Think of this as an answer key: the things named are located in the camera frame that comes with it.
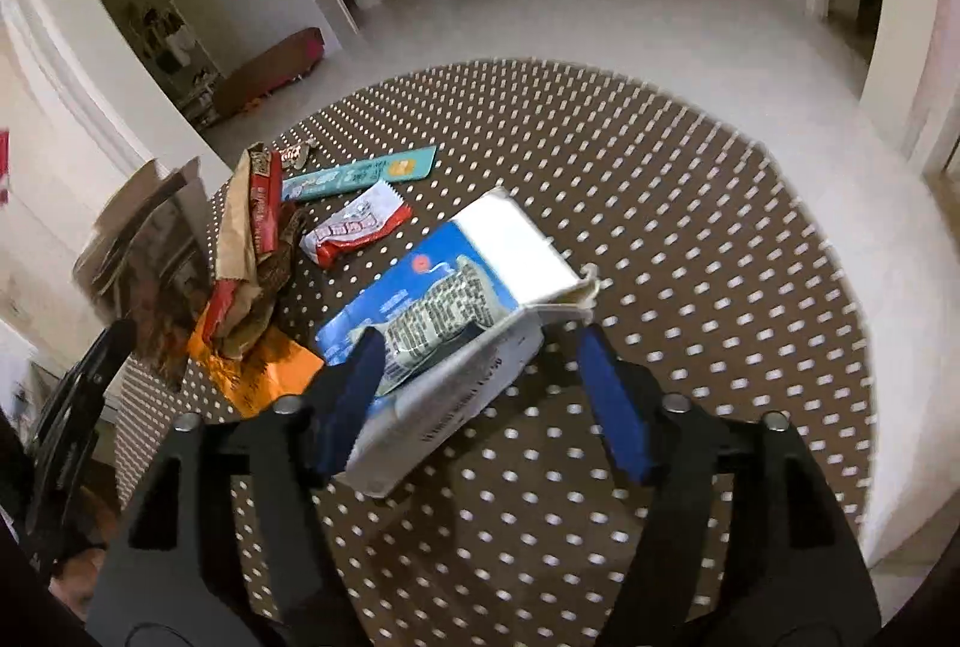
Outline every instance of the polka dot tablecloth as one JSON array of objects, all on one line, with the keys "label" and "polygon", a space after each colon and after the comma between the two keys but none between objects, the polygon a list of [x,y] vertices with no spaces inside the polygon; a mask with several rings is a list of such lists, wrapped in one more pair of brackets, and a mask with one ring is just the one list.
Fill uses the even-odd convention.
[{"label": "polka dot tablecloth", "polygon": [[[308,169],[437,145],[430,177],[398,189],[400,232],[323,272],[298,252],[277,324],[303,345],[450,215],[507,188],[574,268],[596,263],[597,320],[625,359],[717,415],[789,412],[851,522],[871,445],[867,347],[829,245],[761,146],[649,85],[558,62],[479,61],[356,92],[288,130]],[[213,199],[215,244],[223,192]],[[309,206],[323,220],[342,198]],[[520,380],[373,500],[331,484],[314,500],[371,640],[380,645],[589,645],[634,554],[651,492],[611,469],[579,383],[570,329],[548,331]],[[162,391],[128,368],[117,442],[130,497],[173,417],[235,420],[190,364]],[[251,602],[277,616],[253,483],[233,489]],[[690,616],[722,576],[731,482],[715,482]]]}]

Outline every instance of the metal screw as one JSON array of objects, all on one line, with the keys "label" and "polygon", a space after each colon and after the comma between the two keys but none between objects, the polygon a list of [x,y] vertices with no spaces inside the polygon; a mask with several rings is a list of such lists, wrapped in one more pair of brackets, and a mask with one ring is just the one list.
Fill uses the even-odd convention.
[{"label": "metal screw", "polygon": [[189,433],[199,428],[200,422],[202,421],[200,415],[195,412],[186,412],[186,414],[176,417],[174,420],[174,430],[179,430],[181,433]]},{"label": "metal screw", "polygon": [[282,396],[274,401],[274,414],[294,415],[301,410],[302,405],[304,401],[301,396]]},{"label": "metal screw", "polygon": [[770,430],[783,433],[790,427],[790,420],[788,420],[785,415],[781,415],[780,412],[766,412],[766,414],[763,415],[763,424],[770,428]]},{"label": "metal screw", "polygon": [[666,393],[662,405],[672,415],[685,415],[690,411],[690,399],[680,393]]}]

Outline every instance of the orange packet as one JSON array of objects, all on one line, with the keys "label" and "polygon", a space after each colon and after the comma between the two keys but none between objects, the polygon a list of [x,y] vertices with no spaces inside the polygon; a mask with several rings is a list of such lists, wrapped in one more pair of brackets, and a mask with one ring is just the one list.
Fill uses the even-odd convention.
[{"label": "orange packet", "polygon": [[244,418],[255,417],[280,396],[298,396],[323,367],[323,360],[273,325],[242,361],[219,357],[203,343],[205,318],[206,311],[187,342],[187,352]]}]

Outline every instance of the white tiled floor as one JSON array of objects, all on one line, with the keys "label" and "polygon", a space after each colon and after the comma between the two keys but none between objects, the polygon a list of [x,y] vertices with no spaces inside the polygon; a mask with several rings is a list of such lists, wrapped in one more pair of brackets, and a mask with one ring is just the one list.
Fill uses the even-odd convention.
[{"label": "white tiled floor", "polygon": [[824,27],[774,0],[393,0],[310,78],[205,137],[232,164],[385,78],[531,56],[650,81],[767,145],[867,320],[880,443],[861,538],[869,559],[892,549],[960,484],[960,265],[928,190],[858,113],[864,63]]}]

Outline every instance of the open box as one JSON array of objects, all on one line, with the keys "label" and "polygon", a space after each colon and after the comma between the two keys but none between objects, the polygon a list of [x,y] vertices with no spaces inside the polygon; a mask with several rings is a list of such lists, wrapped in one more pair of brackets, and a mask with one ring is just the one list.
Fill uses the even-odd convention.
[{"label": "open box", "polygon": [[340,479],[386,496],[520,376],[544,325],[589,323],[598,289],[595,266],[579,277],[502,188],[464,208],[317,334],[328,364],[370,325],[388,342],[379,397]]}]

